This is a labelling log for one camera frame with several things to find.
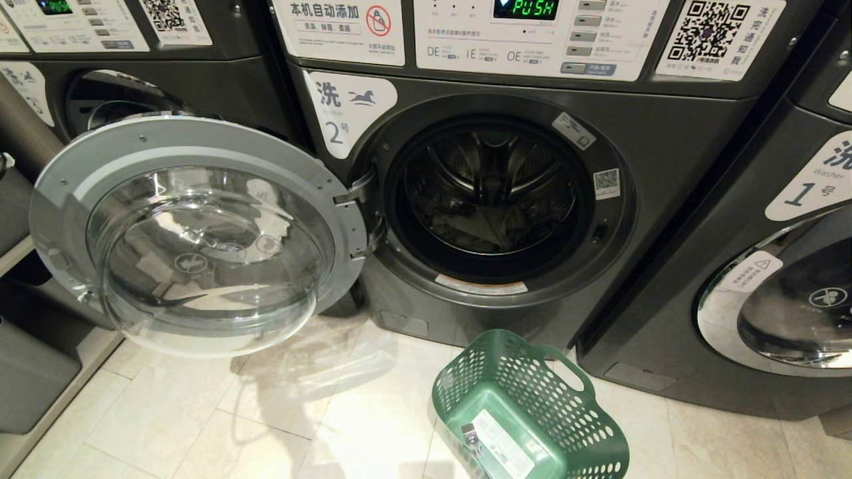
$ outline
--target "door hinge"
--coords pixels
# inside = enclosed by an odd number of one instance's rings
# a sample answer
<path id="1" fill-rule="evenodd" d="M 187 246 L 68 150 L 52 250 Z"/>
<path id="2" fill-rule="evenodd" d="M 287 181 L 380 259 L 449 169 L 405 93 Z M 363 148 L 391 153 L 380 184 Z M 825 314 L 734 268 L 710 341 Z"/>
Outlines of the door hinge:
<path id="1" fill-rule="evenodd" d="M 384 241 L 384 237 L 388 234 L 388 224 L 384 221 L 384 218 L 377 217 L 376 218 L 376 226 L 372 229 L 370 234 L 367 235 L 367 247 L 363 250 L 358 250 L 352 255 L 350 255 L 353 259 L 358 259 L 362 257 L 366 257 L 368 254 L 374 252 Z"/>
<path id="2" fill-rule="evenodd" d="M 370 168 L 370 171 L 367 171 L 366 175 L 363 175 L 361 178 L 358 178 L 354 183 L 352 183 L 352 187 L 349 189 L 348 193 L 334 197 L 335 205 L 340 205 L 341 203 L 353 200 L 359 201 L 362 205 L 365 204 L 367 199 L 370 198 L 378 187 L 377 178 L 378 175 L 376 174 L 376 167 L 373 166 Z"/>

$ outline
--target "plastic laundry basket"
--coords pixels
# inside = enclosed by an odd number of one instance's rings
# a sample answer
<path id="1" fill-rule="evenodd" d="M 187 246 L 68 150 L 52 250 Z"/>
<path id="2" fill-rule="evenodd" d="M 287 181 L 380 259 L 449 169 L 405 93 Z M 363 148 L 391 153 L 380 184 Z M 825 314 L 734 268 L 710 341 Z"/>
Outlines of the plastic laundry basket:
<path id="1" fill-rule="evenodd" d="M 577 391 L 544 362 L 555 357 Z M 589 378 L 552 346 L 505 330 L 482 333 L 432 388 L 437 427 L 473 477 L 620 479 L 630 454 L 621 429 L 595 402 Z"/>

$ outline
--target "label sticker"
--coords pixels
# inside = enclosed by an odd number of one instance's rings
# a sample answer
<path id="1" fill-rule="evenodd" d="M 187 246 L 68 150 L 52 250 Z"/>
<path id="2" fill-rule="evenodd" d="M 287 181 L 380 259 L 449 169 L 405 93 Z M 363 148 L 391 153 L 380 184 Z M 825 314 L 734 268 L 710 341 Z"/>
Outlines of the label sticker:
<path id="1" fill-rule="evenodd" d="M 533 460 L 488 411 L 480 411 L 474 418 L 473 425 L 482 445 L 506 469 L 512 479 L 525 479 L 533 470 Z"/>
<path id="2" fill-rule="evenodd" d="M 396 88 L 384 78 L 305 72 L 325 147 L 345 159 L 380 116 L 396 105 Z"/>
<path id="3" fill-rule="evenodd" d="M 452 288 L 454 290 L 481 294 L 483 296 L 508 296 L 510 294 L 521 294 L 529 291 L 523 282 L 509 283 L 506 285 L 480 285 L 467 281 L 457 280 L 449 276 L 438 274 L 435 283 Z"/>
<path id="4" fill-rule="evenodd" d="M 47 82 L 35 65 L 26 61 L 0 61 L 0 72 L 44 123 L 55 126 L 48 107 Z"/>
<path id="5" fill-rule="evenodd" d="M 781 16 L 784 0 L 690 0 L 657 73 L 740 81 Z"/>
<path id="6" fill-rule="evenodd" d="M 669 0 L 414 3 L 417 66 L 634 81 Z"/>
<path id="7" fill-rule="evenodd" d="M 562 133 L 571 143 L 577 145 L 577 148 L 585 150 L 594 143 L 597 138 L 592 135 L 586 128 L 583 127 L 577 120 L 571 118 L 571 115 L 562 112 L 555 120 L 553 127 L 556 131 Z"/>
<path id="8" fill-rule="evenodd" d="M 374 65 L 406 64 L 400 0 L 273 0 L 273 5 L 291 55 Z"/>
<path id="9" fill-rule="evenodd" d="M 37 53 L 150 51 L 124 0 L 4 0 L 0 8 Z"/>
<path id="10" fill-rule="evenodd" d="M 755 251 L 728 271 L 713 289 L 752 292 L 783 266 L 784 262 L 766 251 Z"/>
<path id="11" fill-rule="evenodd" d="M 195 0 L 139 0 L 162 45 L 213 44 Z"/>
<path id="12" fill-rule="evenodd" d="M 766 207 L 775 222 L 852 199 L 852 130 L 832 137 Z"/>
<path id="13" fill-rule="evenodd" d="M 852 72 L 849 72 L 838 89 L 834 90 L 832 97 L 828 99 L 828 104 L 852 113 Z"/>
<path id="14" fill-rule="evenodd" d="M 595 199 L 608 199 L 621 196 L 621 176 L 618 168 L 598 171 L 592 175 L 595 182 Z"/>
<path id="15" fill-rule="evenodd" d="M 29 53 L 30 49 L 23 38 L 15 31 L 14 25 L 0 10 L 0 53 Z"/>

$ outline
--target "washing machine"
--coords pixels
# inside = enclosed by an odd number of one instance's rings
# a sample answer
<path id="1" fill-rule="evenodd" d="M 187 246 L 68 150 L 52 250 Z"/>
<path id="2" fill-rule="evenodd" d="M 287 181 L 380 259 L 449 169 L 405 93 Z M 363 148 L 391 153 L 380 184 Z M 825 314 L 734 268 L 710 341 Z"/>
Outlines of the washing machine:
<path id="1" fill-rule="evenodd" d="M 852 40 L 849 2 L 828 7 L 795 83 L 579 341 L 587 372 L 770 418 L 852 402 Z"/>
<path id="2" fill-rule="evenodd" d="M 3 0 L 0 73 L 63 142 L 176 110 L 301 143 L 272 32 L 253 1 Z"/>
<path id="3" fill-rule="evenodd" d="M 362 194 L 382 327 L 564 348 L 714 163 L 813 2 L 271 2 Z"/>

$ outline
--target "qr code sticker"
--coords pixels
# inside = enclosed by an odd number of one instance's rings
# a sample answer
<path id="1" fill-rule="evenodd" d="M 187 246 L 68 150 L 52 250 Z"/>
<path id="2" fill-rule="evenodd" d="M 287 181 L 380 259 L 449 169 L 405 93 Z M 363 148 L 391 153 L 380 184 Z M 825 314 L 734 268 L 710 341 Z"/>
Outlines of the qr code sticker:
<path id="1" fill-rule="evenodd" d="M 187 23 L 181 16 L 177 0 L 142 0 L 157 32 L 186 32 Z"/>
<path id="2" fill-rule="evenodd" d="M 719 63 L 743 26 L 750 5 L 693 0 L 668 59 Z"/>
<path id="3" fill-rule="evenodd" d="M 607 199 L 621 196 L 621 178 L 619 169 L 598 171 L 592 175 L 595 183 L 595 199 Z"/>

